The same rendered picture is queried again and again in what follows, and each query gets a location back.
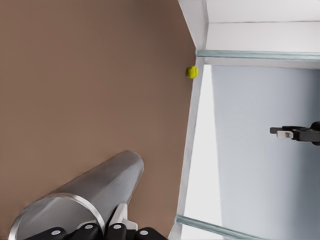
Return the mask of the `yellow tennis ball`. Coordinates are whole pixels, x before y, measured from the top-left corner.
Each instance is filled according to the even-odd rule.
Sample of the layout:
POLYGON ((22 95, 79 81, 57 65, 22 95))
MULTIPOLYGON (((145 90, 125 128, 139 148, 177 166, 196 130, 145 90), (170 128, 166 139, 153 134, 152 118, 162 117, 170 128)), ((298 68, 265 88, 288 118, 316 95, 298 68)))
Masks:
POLYGON ((196 78, 198 74, 199 74, 199 69, 195 65, 189 66, 185 72, 186 77, 189 79, 196 78))

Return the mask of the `black-rooted finger of the right gripper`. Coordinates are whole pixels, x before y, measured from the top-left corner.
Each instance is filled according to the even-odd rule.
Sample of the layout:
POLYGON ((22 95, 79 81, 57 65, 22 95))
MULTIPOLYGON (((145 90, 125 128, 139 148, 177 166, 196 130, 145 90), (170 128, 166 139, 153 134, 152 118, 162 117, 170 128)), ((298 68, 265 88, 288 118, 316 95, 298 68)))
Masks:
POLYGON ((293 129, 293 126, 282 126, 282 127, 271 127, 269 129, 270 134, 276 134, 278 131, 287 131, 291 132, 293 129))

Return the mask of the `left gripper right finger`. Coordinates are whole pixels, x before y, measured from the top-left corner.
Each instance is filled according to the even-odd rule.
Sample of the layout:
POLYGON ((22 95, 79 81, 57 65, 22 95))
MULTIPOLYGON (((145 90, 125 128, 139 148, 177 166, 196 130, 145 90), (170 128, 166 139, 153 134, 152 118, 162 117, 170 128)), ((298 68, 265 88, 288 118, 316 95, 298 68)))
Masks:
POLYGON ((128 205, 121 203, 105 229, 104 240, 166 240, 166 237, 152 227, 138 228, 128 220, 128 205))

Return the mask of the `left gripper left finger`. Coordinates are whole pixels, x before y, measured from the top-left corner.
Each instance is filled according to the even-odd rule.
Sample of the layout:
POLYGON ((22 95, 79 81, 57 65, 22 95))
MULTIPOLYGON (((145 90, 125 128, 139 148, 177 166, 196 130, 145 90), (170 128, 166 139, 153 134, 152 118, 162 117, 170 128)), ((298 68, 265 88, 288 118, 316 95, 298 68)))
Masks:
POLYGON ((31 240, 103 240, 103 233, 95 223, 86 223, 71 233, 62 227, 53 227, 37 233, 31 240))

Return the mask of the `silver frame post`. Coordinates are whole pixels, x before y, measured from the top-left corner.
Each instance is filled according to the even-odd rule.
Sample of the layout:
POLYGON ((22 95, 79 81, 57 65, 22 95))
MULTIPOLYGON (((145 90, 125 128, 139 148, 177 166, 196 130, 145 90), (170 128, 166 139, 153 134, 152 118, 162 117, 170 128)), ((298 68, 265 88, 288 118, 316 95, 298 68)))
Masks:
POLYGON ((214 234, 222 235, 224 237, 229 237, 231 239, 239 239, 239 240, 261 240, 261 238, 245 234, 239 231, 235 231, 229 228, 225 228, 219 225, 215 225, 212 223, 208 223, 205 221, 197 220, 194 218, 190 218, 187 216, 177 214, 175 219, 175 223, 190 226, 193 228, 197 228, 203 231, 211 232, 214 234))
POLYGON ((289 61, 320 61, 320 52, 282 52, 282 51, 244 51, 244 50, 196 50, 197 57, 289 60, 289 61))

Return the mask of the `silver tennis ball tube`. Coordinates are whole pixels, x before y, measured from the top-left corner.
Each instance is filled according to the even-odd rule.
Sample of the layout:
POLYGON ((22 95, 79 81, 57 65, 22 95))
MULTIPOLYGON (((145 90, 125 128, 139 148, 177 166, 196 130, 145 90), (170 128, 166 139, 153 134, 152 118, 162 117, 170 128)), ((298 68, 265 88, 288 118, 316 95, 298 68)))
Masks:
POLYGON ((144 170, 142 158, 123 151, 28 205, 8 240, 24 240, 52 228, 71 234, 85 223, 104 230, 119 204, 128 204, 144 170))

